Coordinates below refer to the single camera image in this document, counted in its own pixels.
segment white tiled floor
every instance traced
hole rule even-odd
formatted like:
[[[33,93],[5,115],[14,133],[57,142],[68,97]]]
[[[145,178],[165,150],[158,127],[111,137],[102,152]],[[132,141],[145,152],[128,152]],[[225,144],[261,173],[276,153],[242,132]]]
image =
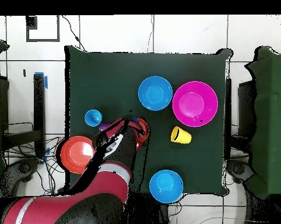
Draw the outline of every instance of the white tiled floor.
[[[254,50],[261,45],[271,46],[281,53],[281,15],[155,15],[154,34],[149,46],[153,30],[151,15],[66,17],[87,51],[146,53],[147,50],[153,51],[153,41],[155,53],[215,53],[221,48],[231,48],[234,51],[230,63],[234,125],[238,124],[238,84],[251,79],[244,65],[252,61]],[[33,121],[33,74],[44,72],[48,76],[45,112],[47,139],[50,139],[64,133],[64,46],[80,45],[71,33],[69,23],[61,16],[60,42],[27,43],[25,20],[25,16],[0,16],[0,39],[7,40],[10,45],[7,62],[6,52],[0,54],[1,75],[8,74],[10,81],[9,121]],[[31,39],[55,39],[55,20],[56,16],[38,16],[38,30],[30,30]],[[14,128],[23,131],[29,130],[30,126]],[[237,127],[232,127],[232,134],[237,132]],[[232,155],[239,155],[239,152],[233,150]],[[43,186],[48,188],[45,166],[40,164],[38,171],[43,177]],[[64,175],[54,172],[54,177],[57,188],[62,187]],[[32,181],[21,183],[18,195],[42,195],[40,182],[35,173]],[[243,224],[241,219],[245,218],[246,206],[243,186],[232,183],[229,175],[226,184],[230,194],[224,200],[215,195],[185,196],[181,201],[181,212],[170,217],[171,224]],[[177,209],[174,205],[169,207],[170,214],[175,210],[179,211],[180,206]]]

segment blue bowl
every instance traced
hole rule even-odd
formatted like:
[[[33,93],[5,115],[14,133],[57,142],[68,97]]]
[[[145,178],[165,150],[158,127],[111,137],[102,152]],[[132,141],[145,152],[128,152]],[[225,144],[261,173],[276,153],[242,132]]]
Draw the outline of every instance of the blue bowl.
[[[170,83],[160,76],[151,76],[145,79],[138,89],[139,101],[152,111],[166,108],[172,97],[173,89]]]
[[[102,120],[102,115],[97,110],[89,110],[86,112],[85,121],[86,124],[92,127],[95,127],[100,124]]]
[[[171,204],[180,199],[183,192],[183,181],[174,171],[161,170],[152,176],[149,189],[157,201]]]

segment yellow cup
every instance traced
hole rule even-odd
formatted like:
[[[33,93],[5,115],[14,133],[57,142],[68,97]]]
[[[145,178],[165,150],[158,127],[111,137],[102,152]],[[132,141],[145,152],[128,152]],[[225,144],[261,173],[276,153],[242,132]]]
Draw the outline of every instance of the yellow cup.
[[[171,142],[178,142],[180,144],[188,144],[191,141],[191,135],[181,129],[180,127],[175,127],[171,132]]]

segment pink bowl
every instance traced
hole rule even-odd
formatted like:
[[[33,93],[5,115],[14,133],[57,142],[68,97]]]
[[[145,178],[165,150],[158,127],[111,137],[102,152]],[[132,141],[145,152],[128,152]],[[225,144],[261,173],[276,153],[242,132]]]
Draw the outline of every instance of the pink bowl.
[[[216,93],[203,82],[187,82],[178,88],[173,97],[176,118],[190,127],[200,127],[210,122],[217,108]]]

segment green table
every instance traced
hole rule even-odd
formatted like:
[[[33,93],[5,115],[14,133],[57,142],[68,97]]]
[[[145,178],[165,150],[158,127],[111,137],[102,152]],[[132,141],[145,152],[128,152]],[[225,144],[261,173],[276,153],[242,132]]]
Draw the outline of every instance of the green table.
[[[257,88],[257,128],[251,141],[256,173],[246,185],[264,199],[269,194],[281,194],[281,54],[261,47],[247,68]]]
[[[72,46],[68,49],[71,137],[83,135],[92,139],[98,133],[98,127],[85,123],[85,113],[90,109],[99,110],[105,123],[128,114],[144,116],[151,136],[148,149],[142,148],[137,154],[132,190],[140,187],[142,193],[148,193],[152,175],[170,169],[182,177],[186,193],[227,194],[222,187],[222,164],[224,73],[226,59],[231,55],[229,49],[222,49],[217,55],[86,53]],[[160,111],[144,108],[138,100],[138,87],[153,75],[166,78],[173,93],[189,81],[210,85],[219,101],[214,119],[203,127],[191,128],[175,118],[171,103]],[[191,133],[190,144],[170,142],[176,125]],[[71,174],[71,185],[77,178],[77,174]]]

